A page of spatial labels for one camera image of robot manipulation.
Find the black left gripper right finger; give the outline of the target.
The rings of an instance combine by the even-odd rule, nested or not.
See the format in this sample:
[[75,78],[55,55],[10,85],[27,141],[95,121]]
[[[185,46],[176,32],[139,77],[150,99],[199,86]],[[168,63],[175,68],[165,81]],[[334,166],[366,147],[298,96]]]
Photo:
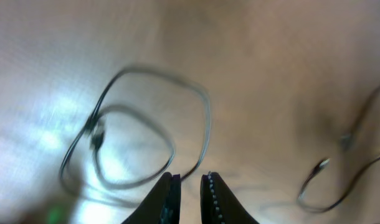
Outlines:
[[202,224],[259,224],[217,172],[201,177]]

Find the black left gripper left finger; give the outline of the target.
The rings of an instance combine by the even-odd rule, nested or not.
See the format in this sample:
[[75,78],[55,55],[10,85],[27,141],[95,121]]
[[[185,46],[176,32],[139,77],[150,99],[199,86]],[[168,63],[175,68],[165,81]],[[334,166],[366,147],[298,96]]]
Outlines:
[[165,172],[139,207],[122,224],[178,224],[181,178]]

